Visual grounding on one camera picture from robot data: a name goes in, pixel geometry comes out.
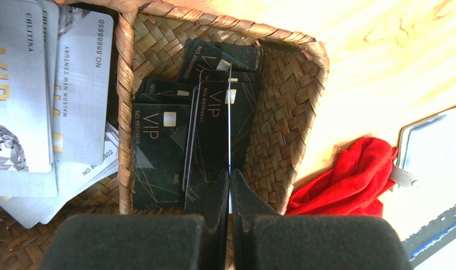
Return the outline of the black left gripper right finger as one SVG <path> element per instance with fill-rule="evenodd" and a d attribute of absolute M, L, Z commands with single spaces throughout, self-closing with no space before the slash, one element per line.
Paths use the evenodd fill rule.
<path fill-rule="evenodd" d="M 281 215 L 234 169 L 229 180 L 236 269 L 411 269 L 382 218 Z"/>

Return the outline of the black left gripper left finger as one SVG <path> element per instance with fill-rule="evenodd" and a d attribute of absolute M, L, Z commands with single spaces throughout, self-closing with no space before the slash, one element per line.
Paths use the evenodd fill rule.
<path fill-rule="evenodd" d="M 179 215 L 80 214 L 55 232 L 40 269 L 224 269 L 229 173 Z"/>

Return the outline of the grey card holder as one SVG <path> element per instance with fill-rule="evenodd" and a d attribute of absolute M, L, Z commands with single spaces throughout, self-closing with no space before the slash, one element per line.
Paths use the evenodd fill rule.
<path fill-rule="evenodd" d="M 391 179 L 402 187 L 456 183 L 456 106 L 400 129 Z"/>

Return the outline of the dark grey credit card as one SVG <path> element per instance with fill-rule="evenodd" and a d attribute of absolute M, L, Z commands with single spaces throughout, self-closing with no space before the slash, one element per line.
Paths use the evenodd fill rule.
<path fill-rule="evenodd" d="M 261 91 L 261 74 L 203 70 L 197 79 L 184 168 L 185 207 L 212 187 L 223 169 L 242 168 Z"/>

